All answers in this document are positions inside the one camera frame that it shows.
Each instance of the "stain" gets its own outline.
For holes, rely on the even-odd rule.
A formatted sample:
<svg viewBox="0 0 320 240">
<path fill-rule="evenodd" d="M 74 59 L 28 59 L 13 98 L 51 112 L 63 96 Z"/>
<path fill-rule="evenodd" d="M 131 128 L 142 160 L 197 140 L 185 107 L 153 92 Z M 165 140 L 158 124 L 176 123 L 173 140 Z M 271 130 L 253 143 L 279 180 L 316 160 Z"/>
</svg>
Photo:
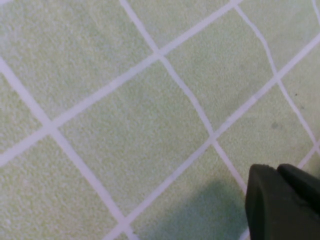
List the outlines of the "stain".
<svg viewBox="0 0 320 240">
<path fill-rule="evenodd" d="M 279 127 L 279 125 L 278 125 L 277 122 L 273 122 L 273 123 L 271 124 L 271 128 L 272 128 L 272 129 L 277 129 L 278 127 Z"/>
</svg>

